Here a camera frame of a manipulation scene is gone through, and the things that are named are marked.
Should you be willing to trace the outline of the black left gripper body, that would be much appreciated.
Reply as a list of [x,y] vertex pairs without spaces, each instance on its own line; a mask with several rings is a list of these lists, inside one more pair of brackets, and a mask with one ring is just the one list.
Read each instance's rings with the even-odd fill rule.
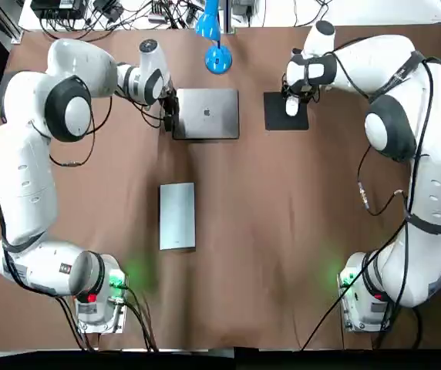
[[173,86],[164,86],[160,95],[160,105],[164,112],[178,112],[177,91]]

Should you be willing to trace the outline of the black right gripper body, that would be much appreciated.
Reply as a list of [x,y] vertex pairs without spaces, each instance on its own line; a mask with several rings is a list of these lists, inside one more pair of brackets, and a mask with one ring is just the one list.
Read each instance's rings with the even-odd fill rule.
[[289,97],[295,97],[296,99],[310,99],[314,95],[314,87],[301,84],[290,85],[288,83],[283,84],[283,97],[288,99]]

